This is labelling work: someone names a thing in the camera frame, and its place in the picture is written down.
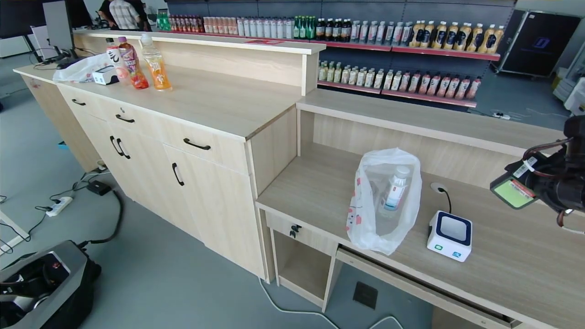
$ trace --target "light wood countertop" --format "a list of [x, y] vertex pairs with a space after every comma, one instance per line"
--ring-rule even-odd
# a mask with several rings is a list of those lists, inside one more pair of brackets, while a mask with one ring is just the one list
[[[229, 76], [183, 67], [166, 67], [173, 85], [171, 92], [152, 87], [136, 90], [120, 84], [63, 83], [100, 97], [111, 98], [194, 122], [202, 127], [246, 140], [279, 117], [299, 99], [300, 87], [255, 79]], [[35, 70], [32, 66], [15, 72], [52, 82], [54, 71]]]
[[565, 138], [562, 131], [519, 122], [331, 90], [313, 90], [297, 108], [513, 156]]
[[[143, 32], [110, 31], [110, 30], [77, 30], [76, 36], [81, 37], [119, 37], [125, 36], [128, 40], [140, 40]], [[227, 36], [183, 35], [165, 32], [149, 32], [153, 41], [198, 44], [201, 46], [216, 46], [237, 49], [264, 50], [267, 52], [306, 54], [312, 55], [325, 50], [326, 45], [308, 42], [281, 42], [278, 44], [251, 43], [253, 39]]]
[[[319, 144], [258, 197], [257, 206], [357, 249], [345, 230], [353, 179], [361, 156]], [[585, 323], [585, 239], [560, 229], [555, 213], [533, 204], [513, 210], [489, 190], [422, 173], [415, 226], [390, 256], [360, 251], [455, 296], [538, 328], [582, 328]], [[465, 263], [426, 248], [428, 224], [447, 199], [429, 188], [449, 189], [453, 213], [473, 222], [473, 250]], [[585, 227], [581, 217], [568, 225]]]

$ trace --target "gray floor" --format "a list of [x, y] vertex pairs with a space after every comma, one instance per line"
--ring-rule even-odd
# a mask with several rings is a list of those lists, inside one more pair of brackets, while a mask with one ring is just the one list
[[[0, 59], [0, 94], [25, 88], [12, 68], [28, 63], [27, 56]], [[562, 128], [564, 119], [553, 112], [550, 84], [524, 78], [484, 79], [478, 93], [484, 113], [517, 112], [526, 123]], [[49, 195], [69, 189], [82, 169], [66, 150], [51, 122], [28, 90], [2, 100], [0, 113], [0, 194], [7, 201], [3, 212], [28, 230], [42, 213], [35, 205], [50, 205]], [[554, 113], [562, 113], [558, 106]], [[103, 181], [115, 184], [110, 175]], [[89, 255], [103, 267], [97, 283], [94, 311], [83, 329], [99, 328], [328, 328], [317, 316], [284, 314], [266, 299], [256, 277], [218, 256], [202, 243], [166, 223], [142, 206], [126, 199], [124, 223], [113, 241], [90, 246]], [[62, 240], [80, 242], [108, 236], [115, 225], [118, 205], [112, 194], [98, 197], [86, 190], [59, 216], [46, 219], [13, 254], [0, 256], [0, 267], [18, 256]], [[14, 234], [0, 227], [5, 241]], [[352, 300], [357, 281], [378, 289], [376, 310]], [[277, 304], [293, 310], [317, 311], [317, 307], [291, 291], [268, 290]], [[431, 306], [362, 272], [345, 266], [333, 292], [327, 315], [342, 328], [367, 328], [393, 314], [404, 328], [429, 328]], [[392, 321], [377, 329], [398, 328]]]

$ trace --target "white plastic bag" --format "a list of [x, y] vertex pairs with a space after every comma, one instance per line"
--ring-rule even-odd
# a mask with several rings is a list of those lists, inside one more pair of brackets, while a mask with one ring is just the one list
[[108, 65], [111, 64], [109, 63], [108, 55], [105, 53], [86, 57], [67, 68], [56, 70], [53, 75], [53, 81], [75, 83], [94, 82], [93, 72]]
[[[381, 216], [376, 218], [377, 203], [398, 165], [409, 167], [412, 175], [407, 180], [408, 187], [398, 210], [394, 218], [390, 219], [394, 221], [392, 230], [384, 232], [380, 227], [386, 224], [387, 219]], [[361, 249], [386, 255], [393, 253], [414, 226], [418, 215], [422, 190], [421, 162], [416, 156], [399, 148], [368, 152], [362, 157], [356, 171], [354, 186], [347, 215], [349, 239]]]

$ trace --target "checkout counter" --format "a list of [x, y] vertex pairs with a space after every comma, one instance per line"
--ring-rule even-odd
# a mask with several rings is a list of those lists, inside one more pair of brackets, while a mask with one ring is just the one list
[[[140, 53], [139, 35], [124, 34]], [[95, 52], [117, 36], [74, 35]], [[317, 90], [322, 44], [152, 36], [173, 92], [15, 70], [85, 170], [103, 159], [128, 197], [322, 310], [353, 266], [433, 304], [434, 329], [583, 327], [585, 238], [560, 229], [542, 203], [513, 210], [488, 189], [561, 131]], [[361, 156], [394, 147], [420, 159], [423, 189], [415, 226], [385, 256], [352, 245], [345, 222]], [[432, 216], [447, 209], [433, 182], [473, 222], [465, 263], [426, 248]], [[569, 220], [585, 226], [582, 215]]]

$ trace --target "plaid shirt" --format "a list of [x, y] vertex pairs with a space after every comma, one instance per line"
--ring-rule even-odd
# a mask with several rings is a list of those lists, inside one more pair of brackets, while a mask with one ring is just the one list
[[110, 2], [110, 13], [116, 21], [116, 25], [122, 30], [138, 29], [136, 18], [140, 15], [134, 7], [124, 0]]

